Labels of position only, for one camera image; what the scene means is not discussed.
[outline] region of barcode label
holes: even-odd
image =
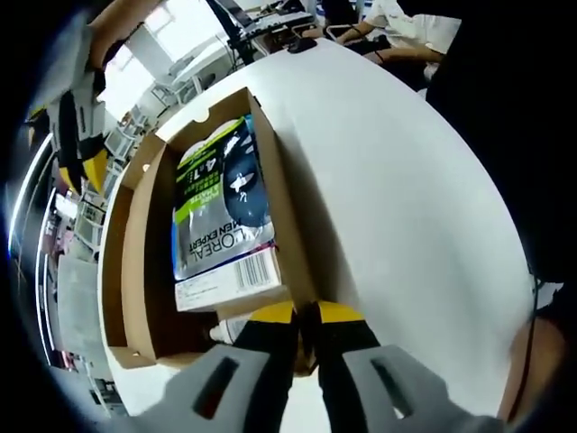
[[[230,300],[273,290],[281,285],[273,247],[220,266],[175,287],[178,311],[213,308]]]
[[[258,287],[270,283],[269,270],[264,255],[258,253],[234,264],[236,280],[240,289]]]

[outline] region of open cardboard box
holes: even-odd
[[[176,309],[170,247],[176,168],[192,144],[248,113],[259,146],[282,284],[297,309],[316,299],[284,179],[279,138],[256,99],[241,89],[212,106],[205,122],[191,122],[169,143],[146,136],[109,205],[100,258],[103,316],[107,343],[123,368],[156,363],[183,367],[214,344],[208,330],[217,324],[216,313]]]

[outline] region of white shirt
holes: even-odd
[[[419,14],[410,17],[397,0],[373,0],[364,21],[377,27],[371,35],[384,34],[392,47],[425,45],[441,54],[447,53],[461,25],[461,20],[445,16]]]

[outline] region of chair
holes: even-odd
[[[105,139],[105,147],[119,161],[126,161],[128,151],[136,142],[136,137],[123,132],[118,126]]]
[[[100,251],[100,238],[103,231],[102,224],[98,223],[97,212],[99,211],[96,211],[87,203],[83,203],[82,206],[78,207],[78,215],[74,223],[75,237],[90,248],[93,253]]]

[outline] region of white table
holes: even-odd
[[[182,81],[188,81],[192,79],[197,95],[202,93],[203,88],[200,83],[200,78],[198,74],[202,69],[206,68],[215,61],[229,55],[229,50],[226,47],[226,42],[216,41],[208,45],[198,56],[196,56],[180,73],[174,78],[172,84],[176,84]]]
[[[468,146],[419,95],[325,40],[234,73],[158,135],[168,140],[244,86],[286,145],[310,264],[328,281],[325,294],[364,313],[383,345],[400,345],[440,374],[458,404],[495,414],[531,282],[508,211]],[[132,414],[157,401],[175,373],[124,371],[110,361]],[[312,398],[311,381],[298,381],[287,417]],[[302,429],[299,422],[289,417],[285,431]]]

